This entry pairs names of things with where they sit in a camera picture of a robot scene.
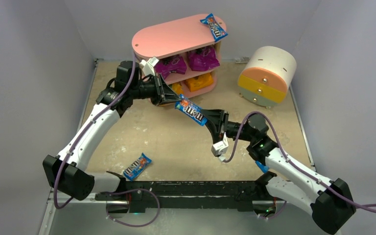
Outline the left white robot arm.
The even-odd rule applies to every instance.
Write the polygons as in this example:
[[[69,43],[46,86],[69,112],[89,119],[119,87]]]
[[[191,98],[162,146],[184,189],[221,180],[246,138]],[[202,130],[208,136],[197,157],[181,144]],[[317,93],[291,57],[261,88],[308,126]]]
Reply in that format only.
[[[89,161],[109,129],[133,105],[135,99],[150,99],[155,106],[179,101],[179,96],[154,71],[159,60],[152,57],[122,61],[115,78],[100,92],[88,119],[72,140],[56,156],[47,155],[43,168],[49,185],[73,199],[84,200],[93,192],[114,192],[122,179],[117,173],[86,172]]]

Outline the blue m&m's candy pack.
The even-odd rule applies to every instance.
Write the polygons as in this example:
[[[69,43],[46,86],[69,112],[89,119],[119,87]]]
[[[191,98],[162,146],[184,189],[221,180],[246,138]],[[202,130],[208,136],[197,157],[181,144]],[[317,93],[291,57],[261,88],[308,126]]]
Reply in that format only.
[[[183,94],[179,95],[180,100],[175,103],[175,109],[181,111],[197,124],[204,126],[208,119],[201,113],[202,108],[197,106]]]
[[[216,20],[213,13],[210,13],[204,19],[201,19],[200,23],[207,25],[209,27],[215,43],[219,42],[220,40],[228,36],[228,33]]]
[[[141,155],[124,170],[123,175],[126,179],[133,181],[138,178],[151,163],[152,160],[144,153],[141,153]]]

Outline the orange gummy candy bag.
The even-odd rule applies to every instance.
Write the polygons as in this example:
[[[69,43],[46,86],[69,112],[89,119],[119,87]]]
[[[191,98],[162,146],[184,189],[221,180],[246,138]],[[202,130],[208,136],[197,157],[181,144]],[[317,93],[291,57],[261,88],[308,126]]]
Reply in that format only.
[[[181,82],[176,82],[171,84],[171,89],[177,94],[177,95],[185,95],[183,86]]]
[[[190,92],[195,92],[213,84],[214,80],[211,73],[205,73],[184,81]]]

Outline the purple grape candy bag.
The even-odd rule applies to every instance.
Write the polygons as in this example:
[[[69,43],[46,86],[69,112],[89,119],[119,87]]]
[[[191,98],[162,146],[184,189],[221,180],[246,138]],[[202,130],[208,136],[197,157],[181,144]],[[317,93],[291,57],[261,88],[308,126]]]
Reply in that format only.
[[[161,59],[154,69],[165,80],[172,73],[185,74],[187,65],[181,55],[174,55]]]
[[[214,46],[206,46],[187,52],[192,71],[209,71],[220,66]]]

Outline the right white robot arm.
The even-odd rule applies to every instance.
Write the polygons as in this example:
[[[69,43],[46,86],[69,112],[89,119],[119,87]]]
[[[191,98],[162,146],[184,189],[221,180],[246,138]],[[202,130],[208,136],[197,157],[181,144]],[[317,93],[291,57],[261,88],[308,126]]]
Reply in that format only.
[[[304,210],[330,235],[336,234],[355,214],[355,206],[348,202],[352,199],[348,184],[318,174],[286,153],[278,137],[268,136],[268,131],[274,128],[263,113],[251,112],[241,123],[229,121],[224,110],[203,109],[200,113],[212,137],[211,151],[221,162],[233,159],[224,157],[229,138],[249,142],[246,148],[249,156],[268,167],[256,181],[261,192]]]

